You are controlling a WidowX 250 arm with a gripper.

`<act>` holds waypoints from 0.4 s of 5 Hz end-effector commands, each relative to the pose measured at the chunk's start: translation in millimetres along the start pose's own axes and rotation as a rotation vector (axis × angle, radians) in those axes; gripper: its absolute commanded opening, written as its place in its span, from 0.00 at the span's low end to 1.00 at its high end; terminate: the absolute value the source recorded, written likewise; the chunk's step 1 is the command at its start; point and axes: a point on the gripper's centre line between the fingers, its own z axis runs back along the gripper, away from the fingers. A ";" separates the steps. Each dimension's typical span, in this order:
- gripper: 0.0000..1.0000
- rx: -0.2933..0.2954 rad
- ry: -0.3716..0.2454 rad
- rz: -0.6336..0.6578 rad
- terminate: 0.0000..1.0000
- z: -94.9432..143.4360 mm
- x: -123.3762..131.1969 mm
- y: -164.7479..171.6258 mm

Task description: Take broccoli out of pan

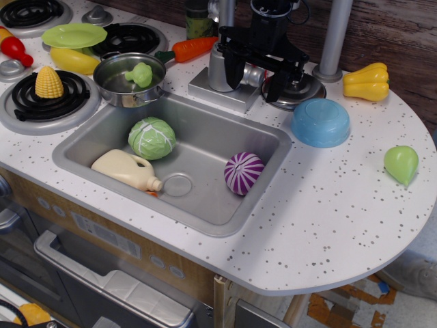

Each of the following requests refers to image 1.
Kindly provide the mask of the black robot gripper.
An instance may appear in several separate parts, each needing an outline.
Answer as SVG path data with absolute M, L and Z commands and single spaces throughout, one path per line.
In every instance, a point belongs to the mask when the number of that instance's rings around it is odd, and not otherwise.
M 219 28 L 218 49 L 225 60 L 226 82 L 231 89 L 239 86 L 247 63 L 274 73 L 267 103 L 279 99 L 289 79 L 300 78 L 309 56 L 287 38 L 290 13 L 290 10 L 253 10 L 249 27 Z

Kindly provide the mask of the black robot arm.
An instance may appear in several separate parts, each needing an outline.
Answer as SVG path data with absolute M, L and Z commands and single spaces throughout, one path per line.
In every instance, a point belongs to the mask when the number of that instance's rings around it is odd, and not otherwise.
M 227 84 L 236 89 L 247 63 L 273 73 L 266 102 L 279 99 L 287 84 L 300 81 L 309 56 L 287 37 L 288 15 L 294 1 L 252 1 L 251 25 L 219 28 L 218 51 L 224 57 Z

